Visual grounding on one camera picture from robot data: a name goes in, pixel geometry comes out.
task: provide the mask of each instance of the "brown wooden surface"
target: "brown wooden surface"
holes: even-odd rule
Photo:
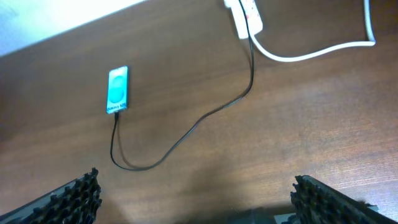
[[[365,38],[357,1],[266,0],[270,51]],[[173,223],[290,203],[309,174],[398,219],[398,11],[371,1],[377,44],[297,63],[256,51],[250,94],[202,122],[158,168],[109,158],[108,71],[131,67],[126,159],[157,161],[203,113],[242,92],[248,43],[222,0],[151,0],[0,58],[0,213],[96,167],[98,223]],[[122,162],[116,145],[116,159]]]

